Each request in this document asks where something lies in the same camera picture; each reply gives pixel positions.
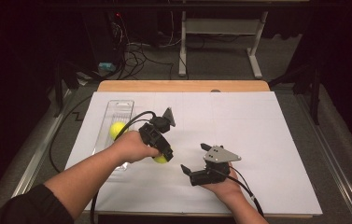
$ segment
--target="yellow ball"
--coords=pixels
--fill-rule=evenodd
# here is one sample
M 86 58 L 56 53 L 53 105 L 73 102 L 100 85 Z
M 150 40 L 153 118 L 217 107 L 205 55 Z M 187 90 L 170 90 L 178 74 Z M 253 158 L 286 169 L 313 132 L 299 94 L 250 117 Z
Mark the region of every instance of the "yellow ball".
M 167 160 L 163 155 L 161 155 L 159 157 L 155 157 L 155 158 L 153 158 L 153 160 L 157 163 L 167 163 Z
M 109 136 L 111 136 L 112 140 L 115 140 L 115 138 L 118 136 L 120 133 L 120 130 L 125 126 L 126 124 L 123 123 L 122 121 L 117 121 L 114 122 L 111 127 L 109 128 Z

